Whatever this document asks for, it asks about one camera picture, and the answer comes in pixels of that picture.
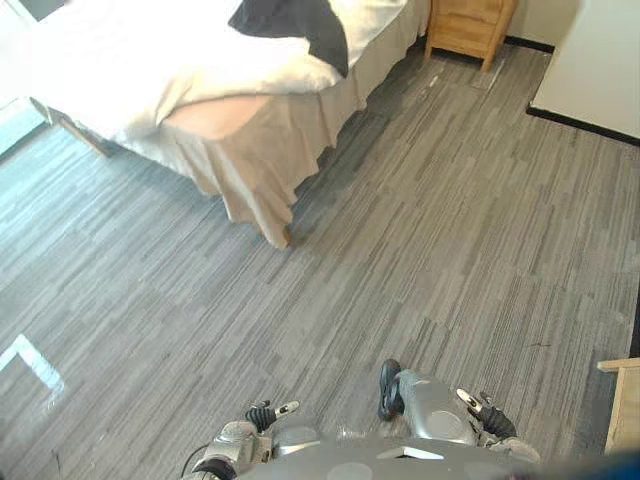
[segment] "striped carpet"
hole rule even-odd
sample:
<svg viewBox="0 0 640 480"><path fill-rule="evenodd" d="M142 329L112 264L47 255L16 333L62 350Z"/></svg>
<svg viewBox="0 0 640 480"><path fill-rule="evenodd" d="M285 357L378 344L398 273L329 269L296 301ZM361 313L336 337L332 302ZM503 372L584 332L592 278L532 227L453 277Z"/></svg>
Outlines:
<svg viewBox="0 0 640 480"><path fill-rule="evenodd" d="M545 459L603 449L640 280L640 155L524 113L549 56L412 48L299 190L295 248L131 153L48 129L0 164L8 480L175 479L258 399L327 431L389 356L485 390Z"/></svg>

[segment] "white bedsheet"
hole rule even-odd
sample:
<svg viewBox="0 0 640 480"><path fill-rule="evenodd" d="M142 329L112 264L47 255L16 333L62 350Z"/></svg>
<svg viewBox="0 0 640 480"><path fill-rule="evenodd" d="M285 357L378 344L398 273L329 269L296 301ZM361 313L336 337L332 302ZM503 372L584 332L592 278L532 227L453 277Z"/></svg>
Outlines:
<svg viewBox="0 0 640 480"><path fill-rule="evenodd" d="M407 0L330 0L353 66ZM26 95L119 142L178 106L238 94L318 92L340 75L300 38L242 35L240 0L74 0L25 43Z"/></svg>

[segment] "beige bed skirt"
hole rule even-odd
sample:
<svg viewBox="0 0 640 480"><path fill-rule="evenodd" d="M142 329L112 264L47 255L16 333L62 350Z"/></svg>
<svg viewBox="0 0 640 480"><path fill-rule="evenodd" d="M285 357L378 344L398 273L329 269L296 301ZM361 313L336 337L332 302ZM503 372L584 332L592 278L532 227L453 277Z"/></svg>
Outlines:
<svg viewBox="0 0 640 480"><path fill-rule="evenodd" d="M241 96L181 107L154 134L123 145L222 195L232 222L256 225L272 245L288 245L295 189L317 159L404 58L426 28L428 0L410 0L367 47L349 76L318 93Z"/></svg>

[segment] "wooden nightstand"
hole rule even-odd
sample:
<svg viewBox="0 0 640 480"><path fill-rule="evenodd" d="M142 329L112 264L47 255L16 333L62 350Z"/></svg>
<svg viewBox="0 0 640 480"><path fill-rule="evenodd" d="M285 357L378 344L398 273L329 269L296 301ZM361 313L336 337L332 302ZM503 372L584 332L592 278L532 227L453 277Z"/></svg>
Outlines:
<svg viewBox="0 0 640 480"><path fill-rule="evenodd" d="M451 50L483 58L481 70L488 71L515 8L516 0L431 0L425 56Z"/></svg>

